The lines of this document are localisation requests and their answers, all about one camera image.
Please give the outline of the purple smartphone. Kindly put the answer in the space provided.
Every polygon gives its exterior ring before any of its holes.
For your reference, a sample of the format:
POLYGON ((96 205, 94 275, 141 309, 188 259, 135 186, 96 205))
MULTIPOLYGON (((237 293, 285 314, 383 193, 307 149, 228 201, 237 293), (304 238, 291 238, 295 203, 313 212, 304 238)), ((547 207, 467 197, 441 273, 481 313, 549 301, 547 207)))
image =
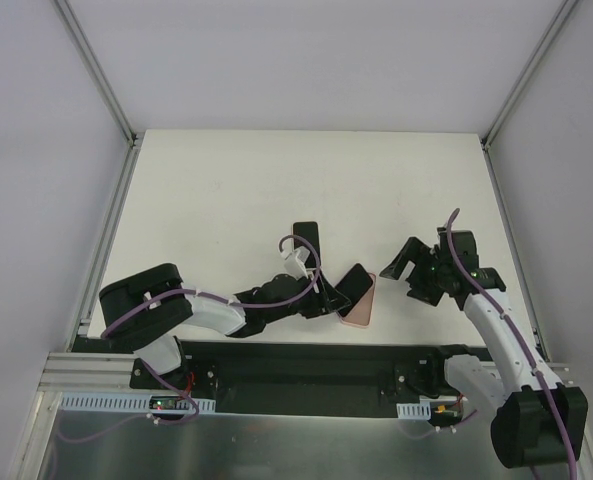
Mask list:
POLYGON ((361 263, 354 264, 335 285, 335 289, 349 301, 337 314, 341 318, 347 317, 373 285, 374 280, 364 266, 361 263))

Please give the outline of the pink phone case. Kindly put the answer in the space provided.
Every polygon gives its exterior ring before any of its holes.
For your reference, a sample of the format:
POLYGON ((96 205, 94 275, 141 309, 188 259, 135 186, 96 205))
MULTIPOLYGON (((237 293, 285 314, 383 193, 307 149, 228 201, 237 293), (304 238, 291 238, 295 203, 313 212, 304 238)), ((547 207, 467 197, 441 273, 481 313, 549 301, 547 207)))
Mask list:
POLYGON ((372 280, 371 287, 357 302, 349 314, 340 318, 340 322, 343 325, 363 329, 369 327, 375 296, 376 276, 373 273, 370 273, 369 277, 372 280))

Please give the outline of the phone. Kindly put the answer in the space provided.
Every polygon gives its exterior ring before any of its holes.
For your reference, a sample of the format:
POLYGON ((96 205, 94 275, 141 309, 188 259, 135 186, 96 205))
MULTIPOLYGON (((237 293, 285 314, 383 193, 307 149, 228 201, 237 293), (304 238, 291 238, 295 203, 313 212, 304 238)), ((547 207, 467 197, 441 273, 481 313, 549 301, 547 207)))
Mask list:
POLYGON ((320 237, 319 237, 319 225, 316 221, 298 221, 292 224, 292 234, 305 239, 311 246, 306 248, 310 251, 310 254, 305 262, 308 268, 314 268, 316 265, 315 257, 313 252, 317 256, 320 256, 320 237))

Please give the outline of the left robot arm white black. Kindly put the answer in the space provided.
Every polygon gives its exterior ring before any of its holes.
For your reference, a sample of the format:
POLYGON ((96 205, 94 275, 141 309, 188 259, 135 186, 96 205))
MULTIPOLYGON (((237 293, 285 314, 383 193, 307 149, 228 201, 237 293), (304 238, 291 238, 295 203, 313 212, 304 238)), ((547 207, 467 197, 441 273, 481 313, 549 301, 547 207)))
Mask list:
POLYGON ((104 287, 99 293, 110 346, 135 354, 164 388, 180 387, 187 365, 172 330, 181 324, 225 337, 257 335, 291 316, 311 319, 347 309, 351 300, 323 275, 276 275, 232 299, 189 290, 176 265, 165 263, 104 287))

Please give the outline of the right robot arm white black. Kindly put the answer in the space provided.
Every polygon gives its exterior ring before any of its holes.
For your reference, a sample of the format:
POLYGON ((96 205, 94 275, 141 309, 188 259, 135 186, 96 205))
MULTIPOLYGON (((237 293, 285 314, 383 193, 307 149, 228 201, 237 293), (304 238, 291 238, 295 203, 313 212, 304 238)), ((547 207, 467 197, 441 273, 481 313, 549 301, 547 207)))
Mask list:
POLYGON ((574 471, 588 413, 585 394, 565 386, 527 343, 500 274, 479 264, 473 233, 437 233, 434 246, 408 238, 380 275, 398 280, 410 266, 408 297, 431 306, 452 298, 484 340, 496 370, 489 372, 472 354, 448 353, 426 369, 428 387, 442 395, 455 389, 473 402, 490 422, 492 445, 505 467, 565 463, 574 471))

